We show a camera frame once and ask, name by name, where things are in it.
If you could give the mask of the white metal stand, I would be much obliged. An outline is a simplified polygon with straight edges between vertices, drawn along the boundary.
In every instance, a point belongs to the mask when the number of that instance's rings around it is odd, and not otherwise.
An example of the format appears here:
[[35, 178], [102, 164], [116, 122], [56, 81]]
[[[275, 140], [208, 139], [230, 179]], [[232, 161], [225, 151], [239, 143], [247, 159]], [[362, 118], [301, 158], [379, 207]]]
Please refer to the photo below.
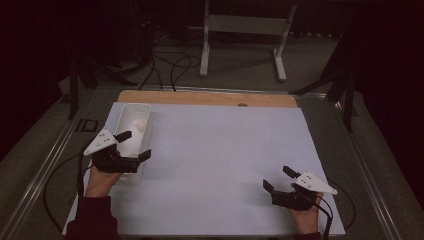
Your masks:
[[204, 0], [204, 4], [203, 49], [199, 72], [202, 77], [208, 75], [210, 53], [209, 33], [225, 32], [279, 36], [280, 43], [273, 50], [273, 58], [278, 79], [281, 82], [287, 80], [282, 53], [297, 9], [295, 4], [290, 6], [288, 15], [284, 19], [211, 14], [210, 0]]

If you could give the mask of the person's right hand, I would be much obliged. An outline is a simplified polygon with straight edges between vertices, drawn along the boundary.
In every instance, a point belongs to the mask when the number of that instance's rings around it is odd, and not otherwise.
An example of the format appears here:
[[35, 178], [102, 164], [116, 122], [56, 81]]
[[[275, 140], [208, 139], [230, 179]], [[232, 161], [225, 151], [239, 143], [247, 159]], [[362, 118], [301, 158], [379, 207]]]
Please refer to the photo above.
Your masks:
[[289, 209], [289, 214], [294, 221], [298, 235], [311, 235], [319, 232], [319, 209], [316, 206], [311, 207], [307, 211]]

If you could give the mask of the person's left hand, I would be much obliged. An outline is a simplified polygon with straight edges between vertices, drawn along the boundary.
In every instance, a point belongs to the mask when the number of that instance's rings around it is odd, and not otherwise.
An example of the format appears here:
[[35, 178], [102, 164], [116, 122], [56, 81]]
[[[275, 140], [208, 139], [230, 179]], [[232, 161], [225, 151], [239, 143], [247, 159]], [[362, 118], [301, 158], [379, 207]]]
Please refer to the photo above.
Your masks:
[[90, 177], [84, 196], [88, 198], [106, 197], [120, 177], [121, 173], [105, 173], [93, 166], [90, 169]]

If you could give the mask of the white plastic bin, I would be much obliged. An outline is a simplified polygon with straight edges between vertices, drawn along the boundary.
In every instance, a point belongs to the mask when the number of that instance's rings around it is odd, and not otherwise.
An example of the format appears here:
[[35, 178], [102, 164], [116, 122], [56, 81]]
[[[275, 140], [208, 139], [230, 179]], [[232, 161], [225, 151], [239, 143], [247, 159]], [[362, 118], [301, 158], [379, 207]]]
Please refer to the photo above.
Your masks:
[[[151, 106], [141, 103], [127, 103], [123, 105], [114, 134], [131, 131], [132, 137], [118, 144], [118, 151], [123, 157], [138, 158], [140, 153], [150, 148], [152, 121], [150, 120]], [[138, 131], [136, 123], [145, 121], [144, 131]]]

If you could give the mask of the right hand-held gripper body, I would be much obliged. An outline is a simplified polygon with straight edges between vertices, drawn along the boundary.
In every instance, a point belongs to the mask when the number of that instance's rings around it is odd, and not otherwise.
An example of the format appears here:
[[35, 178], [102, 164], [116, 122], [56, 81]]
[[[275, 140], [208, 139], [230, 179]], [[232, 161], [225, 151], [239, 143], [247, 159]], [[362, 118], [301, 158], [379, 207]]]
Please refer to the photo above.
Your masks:
[[316, 205], [318, 193], [330, 193], [337, 195], [338, 191], [325, 183], [309, 171], [302, 174], [291, 174], [294, 179], [294, 190], [292, 192], [283, 192], [271, 187], [271, 201], [273, 205], [284, 208], [307, 211]]

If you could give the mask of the metal floor rail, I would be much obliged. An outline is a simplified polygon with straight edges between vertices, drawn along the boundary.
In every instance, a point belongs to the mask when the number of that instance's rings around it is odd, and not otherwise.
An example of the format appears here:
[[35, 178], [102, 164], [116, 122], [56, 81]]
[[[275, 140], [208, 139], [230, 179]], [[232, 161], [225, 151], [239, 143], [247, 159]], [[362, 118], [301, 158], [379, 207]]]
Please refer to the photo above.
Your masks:
[[0, 240], [14, 240], [76, 129], [94, 90], [84, 90], [73, 118], [56, 104], [0, 163]]
[[354, 155], [353, 162], [387, 240], [403, 240], [398, 228], [395, 226], [395, 222], [390, 214], [387, 204], [378, 189], [376, 181], [368, 169], [368, 165], [354, 135], [350, 133], [344, 125], [343, 109], [341, 104], [336, 102], [331, 103], [330, 106], [337, 120], [337, 125], [341, 129], [341, 133], [345, 136], [349, 148]]

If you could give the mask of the black stand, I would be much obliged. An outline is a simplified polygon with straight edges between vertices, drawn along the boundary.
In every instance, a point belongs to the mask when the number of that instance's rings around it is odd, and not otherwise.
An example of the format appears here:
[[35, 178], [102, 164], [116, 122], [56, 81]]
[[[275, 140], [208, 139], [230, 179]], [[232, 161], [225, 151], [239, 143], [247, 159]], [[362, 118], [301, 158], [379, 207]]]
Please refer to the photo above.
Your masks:
[[355, 47], [355, 36], [346, 30], [341, 36], [336, 48], [328, 60], [318, 80], [298, 90], [290, 91], [291, 95], [305, 95], [327, 83], [332, 83], [326, 93], [329, 102], [338, 102], [344, 96], [343, 123], [349, 132], [352, 132], [353, 99], [355, 78], [351, 70], [353, 57], [349, 54], [351, 47]]
[[69, 119], [73, 119], [79, 109], [79, 87], [78, 83], [82, 82], [88, 89], [95, 89], [99, 80], [95, 77], [94, 71], [98, 70], [100, 73], [110, 77], [114, 82], [124, 86], [136, 86], [136, 83], [130, 82], [118, 74], [109, 70], [104, 65], [95, 61], [93, 58], [85, 55], [78, 54], [69, 64], [69, 96], [70, 103]]

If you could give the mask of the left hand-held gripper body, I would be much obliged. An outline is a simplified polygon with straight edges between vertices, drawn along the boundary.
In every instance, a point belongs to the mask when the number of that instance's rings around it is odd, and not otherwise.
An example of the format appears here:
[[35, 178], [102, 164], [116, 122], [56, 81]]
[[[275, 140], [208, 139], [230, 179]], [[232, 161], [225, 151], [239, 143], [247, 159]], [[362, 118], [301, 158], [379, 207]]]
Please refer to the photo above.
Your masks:
[[101, 172], [136, 173], [141, 163], [138, 158], [121, 156], [114, 136], [107, 128], [102, 129], [84, 149], [83, 155], [90, 156]]

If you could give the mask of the white table board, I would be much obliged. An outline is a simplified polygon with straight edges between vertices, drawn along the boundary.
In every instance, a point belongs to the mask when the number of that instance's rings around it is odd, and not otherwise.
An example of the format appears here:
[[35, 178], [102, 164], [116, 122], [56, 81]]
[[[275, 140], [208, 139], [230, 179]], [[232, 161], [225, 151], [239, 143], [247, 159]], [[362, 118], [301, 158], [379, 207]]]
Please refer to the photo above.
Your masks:
[[288, 236], [262, 182], [289, 191], [285, 166], [325, 176], [299, 108], [154, 104], [151, 121], [140, 183], [111, 191], [123, 236]]

